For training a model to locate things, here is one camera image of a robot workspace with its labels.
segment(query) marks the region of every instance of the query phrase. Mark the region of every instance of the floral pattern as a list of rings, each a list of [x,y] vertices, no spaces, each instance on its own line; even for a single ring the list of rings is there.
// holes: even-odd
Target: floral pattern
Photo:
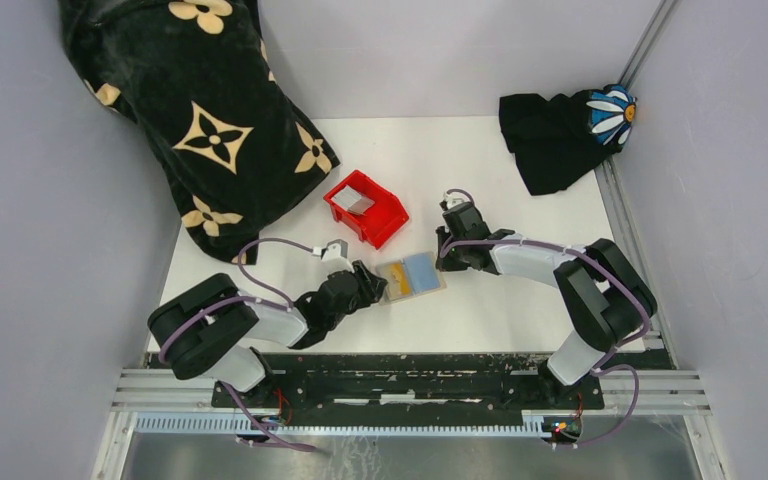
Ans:
[[[190,130],[174,149],[189,150],[237,173],[237,153],[243,141],[254,128],[237,127],[225,123],[193,103],[193,121]]]
[[[231,15],[233,9],[227,0],[183,0],[170,2],[169,11],[181,20],[196,19],[206,33],[218,35],[225,28],[222,17]]]
[[[299,138],[302,139],[305,147],[308,151],[302,155],[302,159],[299,160],[299,164],[296,166],[296,173],[307,172],[314,165],[322,169],[323,172],[328,173],[331,171],[331,159],[325,155],[325,150],[322,148],[322,142],[325,140],[314,140],[313,137],[304,129],[298,122],[296,127],[299,129]]]
[[[116,100],[119,99],[119,95],[122,94],[122,92],[114,87],[113,85],[109,83],[105,83],[104,85],[98,87],[98,90],[92,88],[92,85],[90,82],[84,80],[84,85],[87,86],[87,88],[92,92],[93,95],[95,95],[95,98],[98,99],[99,102],[101,102],[102,105],[105,107],[111,107],[114,103],[116,103]]]
[[[637,99],[626,89],[613,85],[608,92],[590,94],[590,133],[602,145],[612,141],[623,146],[631,134],[631,122],[637,111]]]
[[[187,228],[198,227],[201,225],[202,228],[204,228],[204,232],[211,237],[219,236],[219,225],[237,224],[243,219],[242,215],[236,213],[214,212],[206,203],[202,202],[195,195],[193,195],[193,203],[195,204],[196,209],[181,217],[181,221]]]

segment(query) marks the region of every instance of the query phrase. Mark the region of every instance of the black towel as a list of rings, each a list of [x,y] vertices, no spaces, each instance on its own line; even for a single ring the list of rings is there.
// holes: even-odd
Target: black towel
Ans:
[[[238,261],[246,243],[339,165],[275,83],[257,0],[60,7],[69,60],[103,105],[145,133],[187,231],[208,255]]]
[[[546,101],[536,93],[499,100],[499,124],[508,151],[532,195],[547,195],[576,182],[631,133],[637,100],[619,85],[582,90]]]

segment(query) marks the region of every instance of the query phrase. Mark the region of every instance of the red plastic bin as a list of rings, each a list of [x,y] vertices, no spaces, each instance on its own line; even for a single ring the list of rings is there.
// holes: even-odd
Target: red plastic bin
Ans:
[[[349,213],[334,203],[334,195],[346,185],[375,202],[363,215]],[[350,173],[323,198],[331,205],[331,214],[335,221],[348,225],[362,242],[370,243],[376,250],[410,219],[399,197],[373,182],[359,170]]]

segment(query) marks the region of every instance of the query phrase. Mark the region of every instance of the white table surface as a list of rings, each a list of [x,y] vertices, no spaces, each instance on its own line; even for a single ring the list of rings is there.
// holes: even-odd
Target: white table surface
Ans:
[[[443,224],[439,202],[448,188],[463,188],[491,231],[509,228],[527,237],[562,244],[611,238],[602,197],[591,173],[567,191],[531,197],[505,148],[496,117],[338,119],[315,122],[343,165],[301,204],[261,232],[306,245],[335,238],[349,242],[349,259],[372,268],[385,261],[436,249],[434,229]],[[335,223],[323,195],[358,169],[395,193],[411,216],[380,251]],[[320,262],[280,244],[263,244],[253,275],[292,298],[325,279]],[[237,268],[199,251],[182,230],[162,295],[166,302],[208,276],[225,272],[238,286],[275,299],[250,284]],[[523,278],[481,272],[445,274],[447,288],[346,317],[322,343],[320,353],[513,352],[557,349],[572,330],[557,289]],[[288,349],[249,342],[261,351]],[[642,342],[626,347],[642,350]],[[152,340],[149,351],[157,351]]]

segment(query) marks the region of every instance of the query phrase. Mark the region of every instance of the gray wall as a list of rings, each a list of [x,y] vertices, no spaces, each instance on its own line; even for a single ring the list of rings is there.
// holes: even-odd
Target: gray wall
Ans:
[[[768,2],[682,2],[632,91],[616,160],[678,359],[768,478]]]
[[[278,83],[314,118],[496,115],[615,82],[658,0],[261,2]]]
[[[58,30],[53,0],[0,0],[0,479],[88,477],[178,227]]]

